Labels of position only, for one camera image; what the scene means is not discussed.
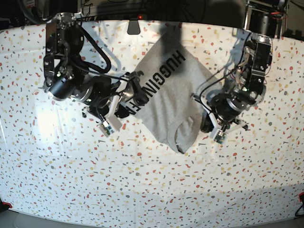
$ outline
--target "white table surface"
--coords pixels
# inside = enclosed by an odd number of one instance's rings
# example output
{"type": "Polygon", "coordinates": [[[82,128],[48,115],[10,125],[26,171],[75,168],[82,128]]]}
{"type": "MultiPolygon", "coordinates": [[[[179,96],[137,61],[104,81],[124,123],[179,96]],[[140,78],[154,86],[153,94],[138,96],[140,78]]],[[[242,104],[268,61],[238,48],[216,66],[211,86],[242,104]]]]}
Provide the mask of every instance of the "white table surface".
{"type": "MultiPolygon", "coordinates": [[[[168,30],[212,73],[227,63],[232,68],[247,35],[140,21],[140,35],[130,36],[127,27],[128,21],[84,23],[111,56],[111,75],[132,72],[168,30]]],[[[209,228],[289,218],[300,206],[302,42],[273,40],[265,100],[242,115],[250,131],[231,133],[222,146],[200,133],[185,155],[158,143],[134,117],[105,138],[97,119],[82,118],[83,104],[55,102],[39,89],[44,25],[2,31],[0,44],[0,195],[13,210],[100,227],[209,228]]],[[[88,42],[81,55],[101,64],[88,42]]]]}

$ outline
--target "cable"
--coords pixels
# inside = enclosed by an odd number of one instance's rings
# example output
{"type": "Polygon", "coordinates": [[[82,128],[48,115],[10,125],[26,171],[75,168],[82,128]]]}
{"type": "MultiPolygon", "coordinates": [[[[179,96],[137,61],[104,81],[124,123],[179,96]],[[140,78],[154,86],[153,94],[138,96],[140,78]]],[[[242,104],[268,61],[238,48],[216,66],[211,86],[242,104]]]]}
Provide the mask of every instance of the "cable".
{"type": "Polygon", "coordinates": [[[116,80],[120,80],[120,81],[125,81],[125,82],[128,82],[129,80],[127,79],[124,79],[124,78],[120,78],[120,77],[115,77],[115,76],[110,76],[110,75],[105,75],[105,74],[101,74],[99,72],[95,72],[95,71],[92,71],[92,70],[88,70],[88,69],[85,69],[84,67],[82,66],[79,66],[78,64],[76,64],[73,60],[71,60],[71,63],[73,66],[77,67],[78,69],[84,71],[84,72],[87,72],[87,73],[91,73],[91,74],[95,74],[95,75],[99,75],[99,76],[102,76],[102,77],[107,77],[107,78],[111,78],[111,79],[116,79],[116,80]]]}
{"type": "Polygon", "coordinates": [[[185,11],[186,13],[188,13],[190,17],[192,17],[192,19],[193,19],[193,21],[194,21],[195,23],[197,23],[197,20],[195,19],[195,17],[189,12],[189,10],[187,10],[186,7],[184,8],[184,11],[185,11]]]}
{"type": "Polygon", "coordinates": [[[91,14],[91,6],[93,6],[93,3],[90,3],[90,4],[88,4],[88,5],[84,5],[84,6],[88,6],[88,7],[89,7],[89,11],[88,11],[88,13],[87,13],[86,16],[85,16],[85,19],[88,20],[88,17],[89,17],[90,14],[91,14]]]}
{"type": "Polygon", "coordinates": [[[204,8],[203,8],[203,13],[201,15],[201,18],[200,18],[200,23],[203,23],[203,20],[205,18],[205,15],[206,15],[206,6],[207,6],[207,3],[206,3],[206,0],[203,0],[204,1],[204,8]]]}
{"type": "Polygon", "coordinates": [[[106,68],[103,69],[103,73],[108,73],[112,67],[111,61],[109,57],[103,52],[103,50],[96,44],[94,39],[90,36],[90,34],[83,28],[81,27],[82,32],[84,33],[85,37],[87,40],[92,44],[92,46],[96,49],[96,51],[101,55],[101,57],[105,60],[106,63],[106,68]]]}
{"type": "Polygon", "coordinates": [[[49,16],[47,19],[45,20],[41,20],[40,18],[38,17],[35,17],[34,15],[32,15],[28,9],[26,8],[26,6],[24,5],[24,2],[23,0],[17,0],[17,3],[21,9],[21,11],[23,12],[24,16],[29,19],[31,22],[33,22],[34,24],[45,24],[47,23],[48,21],[52,20],[52,18],[54,18],[56,16],[57,13],[59,13],[61,11],[61,8],[64,4],[64,0],[61,0],[59,2],[59,5],[58,5],[58,8],[57,10],[55,11],[55,13],[51,16],[49,16]]]}
{"type": "Polygon", "coordinates": [[[295,217],[298,217],[298,218],[300,218],[300,217],[304,217],[304,215],[298,215],[298,213],[299,213],[299,211],[301,210],[301,208],[303,208],[303,210],[304,210],[304,203],[302,203],[302,206],[300,206],[300,208],[296,211],[296,213],[295,213],[295,217]]]}
{"type": "MultiPolygon", "coordinates": [[[[244,41],[242,55],[241,55],[241,58],[240,58],[238,64],[236,65],[236,67],[234,67],[228,74],[224,75],[222,78],[216,80],[215,82],[211,83],[209,86],[205,87],[205,88],[201,91],[201,93],[199,94],[199,98],[201,98],[201,96],[203,95],[203,93],[204,93],[207,89],[209,89],[210,87],[212,87],[212,86],[215,85],[216,83],[220,82],[221,80],[225,79],[226,77],[228,77],[230,74],[234,73],[234,71],[237,70],[238,65],[240,65],[240,63],[242,62],[242,59],[243,59],[243,56],[244,56],[244,47],[245,47],[245,44],[246,44],[246,42],[248,41],[250,35],[251,35],[251,33],[248,34],[248,36],[246,37],[246,39],[245,39],[245,41],[244,41]]],[[[219,71],[216,72],[214,75],[212,75],[210,78],[214,77],[214,76],[217,75],[218,73],[219,73],[219,71]]]]}
{"type": "Polygon", "coordinates": [[[23,0],[17,0],[17,3],[20,7],[20,10],[23,12],[24,16],[35,24],[44,24],[46,21],[40,20],[39,18],[34,17],[28,9],[25,7],[23,0]]]}
{"type": "Polygon", "coordinates": [[[142,2],[141,2],[141,6],[140,6],[140,8],[139,8],[139,10],[138,10],[138,14],[139,14],[139,15],[142,13],[143,1],[144,1],[144,0],[142,0],[142,2]]]}
{"type": "Polygon", "coordinates": [[[304,6],[299,5],[298,3],[294,2],[294,1],[290,1],[291,3],[293,3],[295,6],[297,6],[298,8],[300,8],[301,10],[304,10],[304,6]]]}
{"type": "MultiPolygon", "coordinates": [[[[274,42],[273,42],[273,39],[272,39],[272,38],[271,38],[271,47],[272,47],[271,53],[272,53],[272,57],[273,57],[273,56],[274,56],[274,42]]],[[[265,74],[265,76],[269,74],[269,72],[270,72],[270,70],[271,70],[271,65],[272,65],[272,64],[270,64],[269,70],[268,70],[268,72],[265,74]]]]}

